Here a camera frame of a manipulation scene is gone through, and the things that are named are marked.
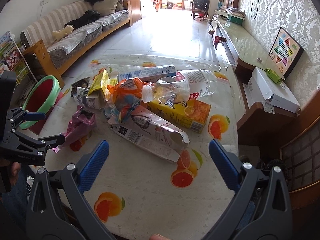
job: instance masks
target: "bottle label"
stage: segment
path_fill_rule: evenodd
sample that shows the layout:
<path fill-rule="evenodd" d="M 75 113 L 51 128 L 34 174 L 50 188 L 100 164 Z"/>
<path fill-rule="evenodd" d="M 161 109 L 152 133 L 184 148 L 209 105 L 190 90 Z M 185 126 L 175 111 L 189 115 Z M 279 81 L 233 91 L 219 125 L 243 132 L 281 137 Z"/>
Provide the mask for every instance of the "bottle label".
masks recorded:
<path fill-rule="evenodd" d="M 179 73 L 178 75 L 185 77 L 189 81 L 189 100 L 197 99 L 205 94 L 207 90 L 207 80 L 201 70 L 183 71 L 183 74 Z"/>

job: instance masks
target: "board game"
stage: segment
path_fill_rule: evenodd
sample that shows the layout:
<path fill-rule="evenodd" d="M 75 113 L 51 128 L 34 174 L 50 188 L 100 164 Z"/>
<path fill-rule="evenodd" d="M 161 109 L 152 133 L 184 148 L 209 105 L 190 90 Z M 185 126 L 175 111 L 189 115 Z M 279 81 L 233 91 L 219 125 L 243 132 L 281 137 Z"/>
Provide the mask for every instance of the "board game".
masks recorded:
<path fill-rule="evenodd" d="M 300 44 L 283 28 L 280 28 L 269 55 L 285 78 L 289 76 L 302 53 L 303 48 Z"/>

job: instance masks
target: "wooden sofa frame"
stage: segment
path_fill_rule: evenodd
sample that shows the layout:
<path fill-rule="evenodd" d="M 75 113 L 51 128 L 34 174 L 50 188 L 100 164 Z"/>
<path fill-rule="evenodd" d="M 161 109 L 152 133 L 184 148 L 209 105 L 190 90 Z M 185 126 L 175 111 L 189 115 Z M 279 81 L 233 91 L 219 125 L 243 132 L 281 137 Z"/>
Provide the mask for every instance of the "wooden sofa frame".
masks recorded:
<path fill-rule="evenodd" d="M 129 18 L 120 22 L 117 26 L 113 27 L 112 29 L 103 32 L 100 36 L 98 36 L 96 39 L 91 41 L 89 44 L 85 45 L 80 51 L 78 51 L 76 54 L 73 55 L 72 58 L 68 59 L 59 69 L 56 69 L 54 66 L 51 57 L 43 43 L 43 40 L 39 40 L 37 43 L 32 45 L 31 47 L 27 48 L 25 51 L 23 51 L 23 55 L 27 54 L 35 54 L 39 60 L 39 63 L 42 66 L 42 69 L 34 70 L 34 75 L 52 75 L 57 78 L 60 84 L 60 88 L 64 87 L 64 81 L 61 77 L 61 75 L 78 59 L 80 58 L 87 50 L 89 50 L 92 46 L 97 44 L 99 41 L 101 41 L 103 38 L 108 36 L 110 33 L 114 32 L 116 29 L 120 28 L 123 25 L 130 25 L 132 26 L 132 14 L 131 14 L 131 4 L 130 0 L 124 1 L 124 8 L 129 10 Z"/>

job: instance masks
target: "pink wrapper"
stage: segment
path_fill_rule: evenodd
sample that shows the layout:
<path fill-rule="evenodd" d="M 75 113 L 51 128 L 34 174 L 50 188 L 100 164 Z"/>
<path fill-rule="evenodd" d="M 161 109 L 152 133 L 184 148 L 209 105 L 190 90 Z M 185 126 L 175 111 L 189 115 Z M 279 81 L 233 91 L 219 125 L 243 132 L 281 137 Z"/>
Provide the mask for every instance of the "pink wrapper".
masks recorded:
<path fill-rule="evenodd" d="M 54 151 L 58 152 L 62 147 L 68 146 L 71 143 L 80 140 L 95 127 L 97 127 L 95 114 L 84 109 L 83 107 L 80 107 L 78 111 L 72 115 L 72 118 L 68 124 L 67 132 L 62 133 L 65 136 L 66 141 L 63 145 L 56 147 Z"/>

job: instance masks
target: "sofa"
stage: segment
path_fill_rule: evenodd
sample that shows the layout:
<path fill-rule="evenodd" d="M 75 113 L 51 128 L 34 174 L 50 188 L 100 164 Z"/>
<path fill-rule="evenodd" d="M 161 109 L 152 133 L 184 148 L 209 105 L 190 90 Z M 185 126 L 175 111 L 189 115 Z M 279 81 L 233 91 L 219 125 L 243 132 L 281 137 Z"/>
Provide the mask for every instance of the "sofa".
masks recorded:
<path fill-rule="evenodd" d="M 27 49 L 26 59 L 35 76 L 53 75 L 62 88 L 61 75 L 88 49 L 123 25 L 132 25 L 130 0 L 124 0 L 124 10 L 101 17 L 97 21 L 74 30 L 70 35 L 55 42 L 52 31 L 58 31 L 69 21 L 82 16 L 93 6 L 82 0 L 62 6 L 25 28 L 20 39 Z"/>

